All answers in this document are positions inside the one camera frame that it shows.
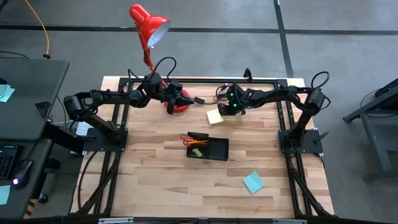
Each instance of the scissors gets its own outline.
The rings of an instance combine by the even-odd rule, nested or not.
[[[180,138],[182,139],[182,143],[184,144],[184,146],[187,146],[187,147],[190,147],[191,144],[207,143],[207,141],[198,141],[198,140],[194,139],[193,137],[188,136],[187,134],[180,134]]]

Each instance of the wooden table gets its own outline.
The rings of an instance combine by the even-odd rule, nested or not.
[[[101,89],[117,90],[119,78],[104,77]],[[288,83],[304,86],[301,78],[288,79]],[[191,96],[212,101],[215,89],[220,85],[184,83],[183,87]],[[268,84],[239,85],[244,89],[273,89]],[[224,123],[210,126],[205,112],[216,108],[217,105],[195,104],[184,113],[169,115],[165,106],[156,100],[143,109],[130,107],[127,121],[129,137],[119,167],[112,216],[294,217],[286,163],[277,140],[280,126],[276,103],[247,110],[244,116],[226,117]],[[98,115],[111,120],[112,112],[113,106],[104,105],[100,107]],[[296,119],[300,113],[294,107]],[[188,131],[229,138],[228,161],[186,158],[186,147],[179,134]],[[97,153],[88,166],[81,190],[82,203],[98,185],[103,156],[104,153]],[[309,189],[324,208],[333,213],[320,159],[308,154],[302,157]],[[260,175],[266,186],[252,195],[244,185],[243,178],[253,171]],[[299,190],[298,194],[300,208],[304,211]],[[75,210],[76,194],[72,212]]]

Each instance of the black container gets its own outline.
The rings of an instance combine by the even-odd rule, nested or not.
[[[196,139],[198,141],[207,140],[207,144],[192,144],[187,148],[187,157],[197,158],[197,159],[213,159],[218,161],[227,161],[228,160],[228,151],[229,151],[229,139],[222,138],[211,138],[208,134],[205,133],[187,133],[188,136]],[[202,156],[197,156],[193,150],[198,149]]]

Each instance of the computer mouse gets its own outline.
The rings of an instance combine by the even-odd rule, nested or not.
[[[29,182],[30,170],[32,169],[33,161],[30,159],[24,159],[19,162],[16,167],[14,176],[11,179],[11,185],[15,189],[23,189]]]

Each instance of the lamp shade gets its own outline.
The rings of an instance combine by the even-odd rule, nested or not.
[[[171,25],[170,19],[164,16],[150,15],[140,4],[133,4],[130,7],[130,16],[141,28],[143,41],[148,47],[158,43]]]

